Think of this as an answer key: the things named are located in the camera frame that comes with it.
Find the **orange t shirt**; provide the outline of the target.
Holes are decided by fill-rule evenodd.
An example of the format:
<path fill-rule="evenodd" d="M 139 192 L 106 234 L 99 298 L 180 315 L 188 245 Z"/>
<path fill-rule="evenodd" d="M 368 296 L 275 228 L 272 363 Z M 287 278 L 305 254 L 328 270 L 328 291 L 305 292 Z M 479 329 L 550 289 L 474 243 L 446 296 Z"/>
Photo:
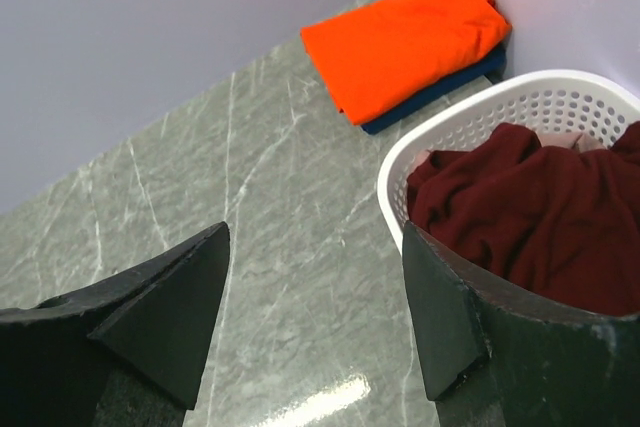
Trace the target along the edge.
<path fill-rule="evenodd" d="M 360 126 L 481 61 L 511 30 L 495 0 L 378 0 L 300 36 L 336 109 Z"/>

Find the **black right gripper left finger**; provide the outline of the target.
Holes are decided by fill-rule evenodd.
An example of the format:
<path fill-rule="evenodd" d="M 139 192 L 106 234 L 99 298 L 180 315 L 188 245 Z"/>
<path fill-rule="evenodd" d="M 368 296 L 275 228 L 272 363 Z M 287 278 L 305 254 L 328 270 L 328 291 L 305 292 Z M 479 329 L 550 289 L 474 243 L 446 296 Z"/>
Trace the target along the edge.
<path fill-rule="evenodd" d="M 1 313 L 5 426 L 180 426 L 230 264 L 227 224 L 102 281 Z"/>

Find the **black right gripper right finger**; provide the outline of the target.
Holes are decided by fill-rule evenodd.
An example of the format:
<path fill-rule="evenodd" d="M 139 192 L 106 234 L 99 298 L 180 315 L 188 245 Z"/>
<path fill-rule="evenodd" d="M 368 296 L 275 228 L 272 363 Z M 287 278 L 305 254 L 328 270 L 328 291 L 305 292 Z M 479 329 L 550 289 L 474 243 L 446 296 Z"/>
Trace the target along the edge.
<path fill-rule="evenodd" d="M 412 223 L 402 265 L 424 388 L 441 425 L 638 424 L 637 315 L 534 294 Z"/>

